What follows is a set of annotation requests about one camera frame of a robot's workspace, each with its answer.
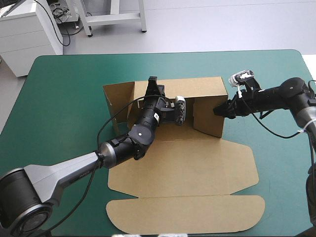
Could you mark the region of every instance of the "unfolded cardboard box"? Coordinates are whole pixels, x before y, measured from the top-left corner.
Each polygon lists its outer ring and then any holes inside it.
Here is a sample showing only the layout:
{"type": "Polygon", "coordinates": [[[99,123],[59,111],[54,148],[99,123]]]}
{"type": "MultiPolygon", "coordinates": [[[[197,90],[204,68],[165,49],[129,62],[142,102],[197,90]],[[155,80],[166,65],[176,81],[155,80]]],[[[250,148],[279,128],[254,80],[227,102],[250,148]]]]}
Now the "unfolded cardboard box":
{"type": "MultiPolygon", "coordinates": [[[[147,81],[105,85],[113,115],[129,101],[144,96],[147,81]]],[[[130,234],[227,233],[247,230],[262,217],[260,196],[231,195],[258,183],[252,150],[221,138],[224,119],[213,108],[227,100],[220,77],[158,80],[167,97],[186,98],[183,126],[161,124],[146,155],[109,172],[109,188],[135,196],[113,200],[106,210],[112,223],[130,234]]],[[[114,121],[135,123],[135,103],[114,121]]]]}

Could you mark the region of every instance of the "white table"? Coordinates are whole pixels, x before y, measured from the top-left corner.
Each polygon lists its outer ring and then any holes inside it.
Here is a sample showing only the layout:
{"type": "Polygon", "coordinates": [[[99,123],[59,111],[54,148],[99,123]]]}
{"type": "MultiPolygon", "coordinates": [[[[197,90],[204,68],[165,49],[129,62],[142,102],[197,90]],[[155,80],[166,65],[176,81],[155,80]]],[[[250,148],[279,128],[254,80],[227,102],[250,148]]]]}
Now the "white table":
{"type": "MultiPolygon", "coordinates": [[[[49,13],[62,42],[47,1],[38,1],[49,13]]],[[[7,8],[0,10],[0,16],[7,8]]],[[[26,0],[6,17],[0,17],[0,55],[17,77],[27,75],[37,57],[56,54],[63,54],[63,47],[48,15],[38,3],[26,0]]]]}
{"type": "Polygon", "coordinates": [[[114,25],[123,23],[140,22],[142,32],[147,31],[144,0],[138,0],[139,12],[119,13],[119,0],[111,0],[110,15],[88,16],[83,0],[74,0],[78,13],[87,36],[92,36],[92,26],[114,25]]]}

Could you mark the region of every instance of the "white drawer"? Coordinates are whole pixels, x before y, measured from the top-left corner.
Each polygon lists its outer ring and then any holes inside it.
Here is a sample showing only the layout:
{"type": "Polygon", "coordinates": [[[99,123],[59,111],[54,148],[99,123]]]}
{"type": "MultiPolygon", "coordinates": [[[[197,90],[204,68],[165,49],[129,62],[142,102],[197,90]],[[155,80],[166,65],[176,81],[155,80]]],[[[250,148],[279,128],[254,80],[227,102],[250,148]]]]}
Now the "white drawer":
{"type": "Polygon", "coordinates": [[[0,53],[49,45],[45,31],[36,31],[0,38],[0,53]]]}
{"type": "Polygon", "coordinates": [[[0,37],[43,30],[44,28],[36,15],[0,21],[0,37]]]}
{"type": "Polygon", "coordinates": [[[17,76],[25,76],[29,73],[34,60],[42,55],[55,55],[51,45],[35,48],[21,49],[2,53],[1,57],[7,63],[9,68],[17,76]]]}

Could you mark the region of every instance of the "gray floor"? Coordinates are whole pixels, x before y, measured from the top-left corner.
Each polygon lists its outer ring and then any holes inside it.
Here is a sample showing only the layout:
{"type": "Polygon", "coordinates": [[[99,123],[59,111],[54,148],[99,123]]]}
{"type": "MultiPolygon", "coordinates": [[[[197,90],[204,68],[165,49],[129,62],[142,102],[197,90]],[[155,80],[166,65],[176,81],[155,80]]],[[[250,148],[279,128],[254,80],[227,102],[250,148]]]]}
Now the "gray floor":
{"type": "MultiPolygon", "coordinates": [[[[144,0],[148,32],[140,24],[93,27],[71,37],[64,54],[152,53],[296,49],[316,54],[316,0],[144,0]]],[[[85,0],[93,15],[107,12],[104,0],[85,0]]],[[[120,11],[138,9],[121,0],[120,11]]],[[[0,65],[0,131],[24,78],[0,65]]]]}

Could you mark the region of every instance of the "cable tie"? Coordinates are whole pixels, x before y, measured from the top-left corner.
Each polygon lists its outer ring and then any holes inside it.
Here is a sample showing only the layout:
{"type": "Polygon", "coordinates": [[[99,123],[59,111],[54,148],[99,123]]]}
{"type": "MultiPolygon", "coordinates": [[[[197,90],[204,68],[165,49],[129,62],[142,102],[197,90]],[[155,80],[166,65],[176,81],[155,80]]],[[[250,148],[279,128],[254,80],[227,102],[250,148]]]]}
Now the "cable tie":
{"type": "Polygon", "coordinates": [[[300,129],[300,130],[297,130],[299,133],[303,133],[306,131],[306,128],[308,127],[308,125],[310,125],[312,122],[315,122],[316,121],[316,118],[315,119],[312,119],[310,121],[307,122],[307,124],[303,127],[303,129],[300,129]]]}

